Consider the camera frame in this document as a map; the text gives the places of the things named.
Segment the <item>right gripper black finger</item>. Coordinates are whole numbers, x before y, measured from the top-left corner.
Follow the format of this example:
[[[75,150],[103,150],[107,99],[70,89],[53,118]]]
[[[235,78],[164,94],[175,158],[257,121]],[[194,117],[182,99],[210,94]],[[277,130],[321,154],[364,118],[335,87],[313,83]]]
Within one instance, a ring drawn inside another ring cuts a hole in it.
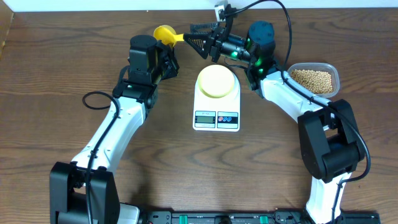
[[[219,26],[219,22],[211,22],[205,24],[190,24],[190,32],[192,34],[196,33],[207,33],[213,32]]]
[[[183,35],[184,41],[190,45],[203,59],[209,56],[214,39],[211,32],[199,32]]]

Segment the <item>yellow plastic scoop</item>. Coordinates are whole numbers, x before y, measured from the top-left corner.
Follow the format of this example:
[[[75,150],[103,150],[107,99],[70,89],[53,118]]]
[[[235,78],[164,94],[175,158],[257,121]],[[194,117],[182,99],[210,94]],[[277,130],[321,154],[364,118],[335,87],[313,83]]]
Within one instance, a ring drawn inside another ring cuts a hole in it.
[[[168,25],[158,26],[154,31],[154,37],[170,47],[175,47],[178,42],[183,42],[183,36],[184,34],[177,34],[176,31]]]

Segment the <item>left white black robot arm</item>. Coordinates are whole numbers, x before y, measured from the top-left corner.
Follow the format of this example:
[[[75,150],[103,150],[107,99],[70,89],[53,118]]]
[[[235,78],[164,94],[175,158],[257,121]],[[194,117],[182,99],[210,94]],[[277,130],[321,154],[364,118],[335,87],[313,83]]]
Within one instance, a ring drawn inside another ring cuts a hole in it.
[[[176,77],[172,44],[151,35],[130,39],[129,65],[121,69],[108,113],[71,162],[49,175],[51,223],[143,223],[137,206],[119,200],[114,174],[133,134],[157,101],[160,81]]]

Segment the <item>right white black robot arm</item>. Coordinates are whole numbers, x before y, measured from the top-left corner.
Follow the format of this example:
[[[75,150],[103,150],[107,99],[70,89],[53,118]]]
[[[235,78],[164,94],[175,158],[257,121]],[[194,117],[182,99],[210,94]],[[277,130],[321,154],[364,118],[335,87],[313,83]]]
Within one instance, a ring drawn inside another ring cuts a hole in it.
[[[275,103],[298,124],[300,149],[312,175],[310,198],[305,206],[311,223],[343,221],[340,202],[348,182],[363,179],[370,170],[369,149],[358,131],[351,105],[331,102],[293,80],[274,57],[272,24],[253,23],[245,38],[231,34],[232,23],[212,26],[209,32],[183,35],[202,58],[220,56],[247,63],[244,71],[251,90]]]

